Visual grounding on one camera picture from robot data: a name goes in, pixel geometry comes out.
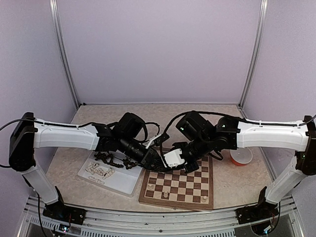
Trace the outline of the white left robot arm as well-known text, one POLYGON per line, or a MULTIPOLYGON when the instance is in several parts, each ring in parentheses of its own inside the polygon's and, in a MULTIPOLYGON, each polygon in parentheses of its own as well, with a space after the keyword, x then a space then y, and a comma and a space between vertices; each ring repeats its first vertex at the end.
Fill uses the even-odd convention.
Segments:
POLYGON ((144 141, 136 140, 147 123, 133 113, 125 113, 111 124, 83 125, 51 123, 25 113, 10 137, 9 166, 23 175, 45 203, 44 216, 69 221, 83 218, 85 210, 66 206, 60 191, 47 179, 34 158, 35 148, 66 147, 96 152, 120 151, 146 170, 164 171, 161 156, 144 141))

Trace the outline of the white plastic divided tray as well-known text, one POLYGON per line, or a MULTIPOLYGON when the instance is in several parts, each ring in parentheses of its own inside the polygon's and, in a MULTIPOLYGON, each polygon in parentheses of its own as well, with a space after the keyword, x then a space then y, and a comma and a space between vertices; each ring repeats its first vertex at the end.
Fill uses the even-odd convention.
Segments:
POLYGON ((118 193, 127 197, 134 196, 136 186, 140 180, 143 173, 143 168, 136 166, 132 169, 126 170, 125 168, 116 168, 108 164, 103 163, 101 160, 95 160, 94 154, 96 152, 92 151, 82 167, 78 172, 79 178, 94 184, 100 188, 109 190, 111 192, 118 193), (105 185, 100 185, 92 182, 88 179, 89 173, 85 171, 88 165, 91 163, 98 163, 103 169, 112 168, 115 173, 105 180, 105 185))

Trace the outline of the wooden chess board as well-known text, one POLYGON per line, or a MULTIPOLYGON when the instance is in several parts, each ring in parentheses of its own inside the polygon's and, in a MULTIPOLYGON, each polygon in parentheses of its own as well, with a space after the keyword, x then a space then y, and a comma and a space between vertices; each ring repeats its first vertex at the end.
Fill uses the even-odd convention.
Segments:
POLYGON ((185 173, 183 169, 169 173, 145 171, 139 195, 139 202, 147 205, 177 208, 183 210, 213 210, 213 162, 209 156, 198 161, 199 169, 185 173), (154 184, 153 190, 148 184, 154 184), (168 191, 168 198, 163 192, 168 191))

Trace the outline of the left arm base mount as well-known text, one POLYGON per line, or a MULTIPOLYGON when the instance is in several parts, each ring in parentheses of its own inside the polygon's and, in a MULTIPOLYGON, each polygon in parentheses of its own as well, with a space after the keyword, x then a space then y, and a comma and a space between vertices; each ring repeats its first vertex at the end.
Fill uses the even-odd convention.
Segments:
POLYGON ((70 224, 82 225, 86 215, 86 210, 68 206, 62 202, 56 202, 50 205, 45 205, 43 215, 45 217, 70 224))

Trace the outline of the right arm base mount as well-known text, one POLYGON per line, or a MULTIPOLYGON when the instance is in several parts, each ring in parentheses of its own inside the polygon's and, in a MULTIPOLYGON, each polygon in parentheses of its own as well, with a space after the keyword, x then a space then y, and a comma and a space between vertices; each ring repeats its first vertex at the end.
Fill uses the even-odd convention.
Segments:
POLYGON ((273 215, 277 216, 278 214, 277 204, 269 203, 256 204, 236 209, 236 216, 239 224, 256 222, 270 218, 273 215))

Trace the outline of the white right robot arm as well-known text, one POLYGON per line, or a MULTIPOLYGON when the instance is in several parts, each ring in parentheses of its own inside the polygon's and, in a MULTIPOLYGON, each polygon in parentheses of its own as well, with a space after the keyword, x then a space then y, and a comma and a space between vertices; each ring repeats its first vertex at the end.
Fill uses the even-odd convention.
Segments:
POLYGON ((316 126, 311 116, 284 124, 223 117, 212 125, 192 111, 176 124, 176 128, 190 141, 182 148, 181 155, 187 162, 186 172, 196 170, 197 160, 212 151, 218 154, 222 150, 249 147, 295 151, 287 168, 260 191, 257 204, 236 210, 239 224, 278 215, 277 204, 281 199, 304 178, 316 173, 316 126))

